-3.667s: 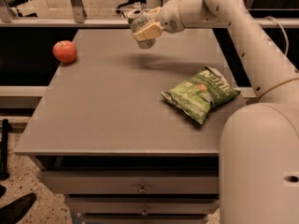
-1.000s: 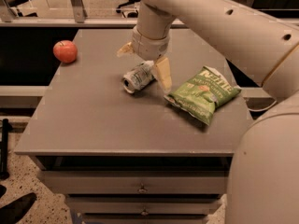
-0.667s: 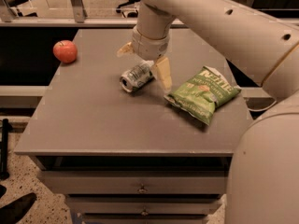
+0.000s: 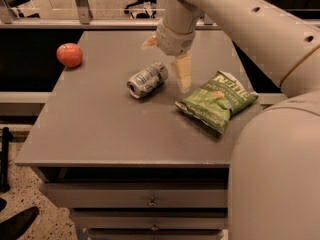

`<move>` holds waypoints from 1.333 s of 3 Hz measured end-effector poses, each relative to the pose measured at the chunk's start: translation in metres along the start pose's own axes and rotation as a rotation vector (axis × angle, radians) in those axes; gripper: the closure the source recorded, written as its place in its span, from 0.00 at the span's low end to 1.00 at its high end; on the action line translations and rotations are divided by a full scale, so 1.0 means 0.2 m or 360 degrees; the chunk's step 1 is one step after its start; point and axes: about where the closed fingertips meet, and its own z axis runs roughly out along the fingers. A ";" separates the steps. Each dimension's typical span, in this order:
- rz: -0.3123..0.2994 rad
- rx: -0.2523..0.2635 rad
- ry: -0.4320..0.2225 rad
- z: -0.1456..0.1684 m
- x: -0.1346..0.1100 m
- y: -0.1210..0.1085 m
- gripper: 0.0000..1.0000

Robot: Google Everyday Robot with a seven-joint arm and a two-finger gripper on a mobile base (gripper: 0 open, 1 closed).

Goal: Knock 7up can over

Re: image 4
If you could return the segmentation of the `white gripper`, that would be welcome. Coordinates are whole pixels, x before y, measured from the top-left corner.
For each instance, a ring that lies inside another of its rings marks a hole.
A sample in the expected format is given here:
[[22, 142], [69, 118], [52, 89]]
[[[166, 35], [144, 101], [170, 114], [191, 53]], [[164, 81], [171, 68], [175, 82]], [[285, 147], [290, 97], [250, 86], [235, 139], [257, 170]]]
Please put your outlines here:
[[187, 93], [191, 88], [191, 56], [186, 52], [190, 50], [194, 38], [195, 26], [186, 33], [178, 33], [166, 26], [161, 19], [156, 36], [150, 36], [141, 46], [143, 50], [158, 46], [166, 55], [176, 56], [171, 66], [182, 93]]

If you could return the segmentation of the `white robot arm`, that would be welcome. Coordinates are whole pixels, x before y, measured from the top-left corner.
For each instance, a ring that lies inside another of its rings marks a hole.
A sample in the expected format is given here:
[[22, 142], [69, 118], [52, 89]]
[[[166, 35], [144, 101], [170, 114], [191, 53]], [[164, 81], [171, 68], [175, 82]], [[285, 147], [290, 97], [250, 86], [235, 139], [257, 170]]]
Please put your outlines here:
[[229, 240], [320, 240], [320, 30], [264, 0], [166, 0], [167, 55], [191, 48], [209, 16], [278, 87], [231, 155]]

